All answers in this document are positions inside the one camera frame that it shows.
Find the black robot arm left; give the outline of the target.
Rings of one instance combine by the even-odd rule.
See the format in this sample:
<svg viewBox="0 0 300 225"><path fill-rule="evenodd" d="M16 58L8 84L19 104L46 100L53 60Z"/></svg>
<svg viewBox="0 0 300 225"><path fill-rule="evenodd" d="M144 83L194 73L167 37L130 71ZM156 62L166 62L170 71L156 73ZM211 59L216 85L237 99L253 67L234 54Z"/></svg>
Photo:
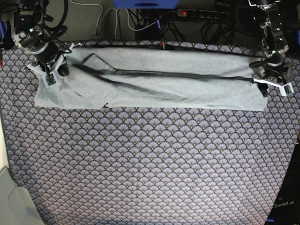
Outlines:
<svg viewBox="0 0 300 225"><path fill-rule="evenodd" d="M294 92L290 82L292 64L285 61L289 46L284 37L279 3L279 0L237 0L234 7L237 24L240 23L239 9L257 8L256 12L250 10L243 17L252 15L262 31L261 59L249 67L255 71L250 82L257 85L263 97L268 96L270 86L277 87L283 97Z"/></svg>

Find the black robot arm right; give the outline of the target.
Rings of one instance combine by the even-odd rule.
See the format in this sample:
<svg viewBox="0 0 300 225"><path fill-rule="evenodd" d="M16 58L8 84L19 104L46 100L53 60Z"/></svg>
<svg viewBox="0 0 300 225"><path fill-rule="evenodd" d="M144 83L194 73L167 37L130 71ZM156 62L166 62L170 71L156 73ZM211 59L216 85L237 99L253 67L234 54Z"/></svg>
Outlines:
<svg viewBox="0 0 300 225"><path fill-rule="evenodd" d="M64 22L68 14L68 1L63 1L62 17L54 27L45 24L46 21L53 21L46 12L48 4L48 0L22 0L12 33L15 45L36 58L37 64L46 73L47 78L50 77L50 72L59 57L66 51L71 52L59 40L59 37L67 31Z"/></svg>

